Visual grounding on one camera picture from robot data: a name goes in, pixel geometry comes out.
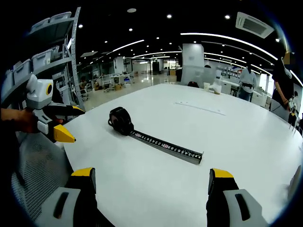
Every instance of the white tabletop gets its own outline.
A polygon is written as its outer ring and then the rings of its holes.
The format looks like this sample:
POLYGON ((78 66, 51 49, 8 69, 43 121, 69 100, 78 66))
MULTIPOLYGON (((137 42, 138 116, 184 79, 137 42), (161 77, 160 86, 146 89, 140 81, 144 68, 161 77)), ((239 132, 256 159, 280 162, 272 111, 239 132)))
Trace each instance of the white tabletop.
POLYGON ((255 104, 202 89, 160 84, 117 98, 67 123, 74 170, 95 167, 98 209, 116 227, 206 226, 209 170, 233 174, 271 222, 302 158, 302 137, 255 104), (194 165, 115 132, 110 110, 122 106, 135 129, 204 152, 194 165), (219 111, 213 113, 203 109, 219 111))

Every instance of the cardboard box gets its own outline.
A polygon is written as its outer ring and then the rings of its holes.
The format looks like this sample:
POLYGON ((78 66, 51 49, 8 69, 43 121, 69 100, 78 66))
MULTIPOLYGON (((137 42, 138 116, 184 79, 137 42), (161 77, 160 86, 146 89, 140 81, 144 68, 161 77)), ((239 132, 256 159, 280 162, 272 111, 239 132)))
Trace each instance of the cardboard box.
POLYGON ((118 90, 121 90, 122 89, 122 85, 121 84, 116 84, 115 85, 115 90, 118 91, 118 90))
POLYGON ((99 84, 98 84, 98 82, 95 82, 95 84, 94 84, 95 86, 95 91, 97 91, 97 90, 99 90, 99 84))

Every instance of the curved light strip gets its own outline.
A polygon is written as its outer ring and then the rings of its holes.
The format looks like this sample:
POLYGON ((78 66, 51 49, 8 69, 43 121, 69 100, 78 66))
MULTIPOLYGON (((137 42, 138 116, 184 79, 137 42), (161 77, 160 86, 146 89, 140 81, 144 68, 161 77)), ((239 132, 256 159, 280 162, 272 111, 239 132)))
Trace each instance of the curved light strip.
POLYGON ((294 73, 293 71, 291 71, 291 70, 290 70, 290 72, 291 72, 291 74, 299 81, 299 83, 300 83, 301 86, 303 87, 303 84, 302 84, 302 82, 299 80, 299 78, 297 77, 297 75, 295 75, 295 73, 294 73))
POLYGON ((232 64, 232 65, 236 65, 236 66, 239 66, 239 67, 242 67, 242 68, 246 68, 246 67, 244 67, 242 65, 238 65, 238 64, 235 64, 235 63, 230 63, 228 61, 222 61, 222 60, 213 59, 213 58, 204 58, 204 59, 213 60, 213 61, 219 61, 219 62, 225 62, 227 64, 232 64))
POLYGON ((258 67, 258 66, 256 66, 256 65, 251 64, 251 66, 256 67, 256 68, 257 68, 257 69, 259 69, 259 70, 262 70, 263 72, 265 72, 265 73, 269 74, 270 76, 272 76, 272 75, 273 75, 273 74, 271 74, 271 73, 267 72, 266 70, 261 69, 260 67, 258 67))
POLYGON ((246 63, 246 61, 242 61, 242 60, 240 60, 240 59, 236 59, 236 58, 232 58, 232 57, 228 57, 228 56, 220 55, 220 54, 216 54, 216 53, 206 53, 206 52, 204 52, 204 54, 210 54, 210 55, 215 55, 215 56, 230 58, 230 59, 234 59, 234 60, 236 60, 236 61, 241 61, 241 62, 243 62, 243 63, 246 63))
POLYGON ((127 45, 125 45, 125 46, 121 46, 121 47, 119 47, 119 48, 113 50, 112 52, 115 52, 115 51, 120 50, 120 49, 122 49, 122 48, 125 48, 125 47, 127 47, 127 46, 130 46, 130 45, 133 45, 133 44, 137 44, 137 43, 140 43, 140 42, 143 42, 143 41, 144 41, 144 39, 139 40, 139 41, 137 41, 137 42, 133 42, 133 43, 131 43, 131 44, 127 44, 127 45))
POLYGON ((166 52, 147 53, 147 54, 141 54, 141 55, 134 56, 134 58, 151 55, 151 54, 159 54, 159 53, 182 53, 182 51, 166 51, 166 52))
POLYGON ((151 58, 151 59, 154 59, 154 58, 170 58, 170 56, 153 57, 153 58, 151 58))
POLYGON ((246 44, 248 46, 251 46, 253 48, 256 48, 257 50, 259 51, 262 51, 263 53, 267 54, 268 56, 272 57, 273 59, 275 60, 278 60, 278 58, 276 58, 274 55, 272 55, 271 53, 263 50, 262 48, 258 47, 258 46, 255 46, 254 44, 250 44, 248 42, 245 42, 241 39, 236 39, 236 38, 232 38, 232 37, 229 37, 229 36, 225 36, 225 35, 217 35, 217 34, 210 34, 210 33, 196 33, 196 32, 191 32, 191 33, 181 33, 181 35, 207 35, 207 36, 215 36, 215 37, 219 37, 219 38, 224 38, 224 39, 230 39, 230 40, 233 40, 233 41, 237 41, 237 42, 240 42, 240 43, 243 43, 243 44, 246 44))
MULTIPOLYGON (((202 43, 207 43, 207 44, 219 44, 219 45, 222 45, 221 43, 215 43, 215 42, 208 42, 208 41, 201 41, 201 42, 202 42, 202 43)), ((224 44, 224 45, 225 45, 225 46, 232 47, 232 48, 236 48, 236 49, 239 49, 239 50, 242 50, 242 51, 244 51, 244 52, 249 53, 249 51, 244 50, 244 49, 239 48, 239 47, 236 47, 236 46, 232 46, 232 45, 228 45, 228 44, 224 44)), ((266 60, 265 58, 262 58, 261 56, 259 56, 259 55, 255 54, 255 53, 252 53, 252 54, 253 54, 253 55, 256 55, 258 58, 263 59, 264 61, 267 61, 269 64, 274 65, 274 64, 273 64, 273 63, 271 63, 269 60, 266 60)))

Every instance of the black shirt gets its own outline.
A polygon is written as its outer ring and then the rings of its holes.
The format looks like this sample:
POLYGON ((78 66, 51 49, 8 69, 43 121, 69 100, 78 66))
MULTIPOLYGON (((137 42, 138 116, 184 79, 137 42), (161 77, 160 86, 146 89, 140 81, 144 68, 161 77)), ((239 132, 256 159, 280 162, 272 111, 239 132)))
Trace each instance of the black shirt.
MULTIPOLYGON (((280 88, 287 100, 294 95, 294 83, 292 79, 290 79, 285 73, 285 67, 281 59, 276 61, 272 79, 279 83, 280 88)), ((282 106, 285 106, 277 89, 274 90, 273 99, 279 102, 282 106)))

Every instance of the office chair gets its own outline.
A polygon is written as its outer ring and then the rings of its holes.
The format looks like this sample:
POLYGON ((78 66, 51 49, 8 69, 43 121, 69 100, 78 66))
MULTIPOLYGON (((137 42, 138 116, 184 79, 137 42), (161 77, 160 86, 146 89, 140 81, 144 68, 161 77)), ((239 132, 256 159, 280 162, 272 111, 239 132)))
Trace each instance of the office chair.
POLYGON ((109 92, 110 90, 114 90, 112 88, 112 79, 110 78, 109 74, 101 76, 101 78, 102 78, 102 86, 104 87, 105 85, 108 85, 108 88, 106 88, 104 92, 109 92))

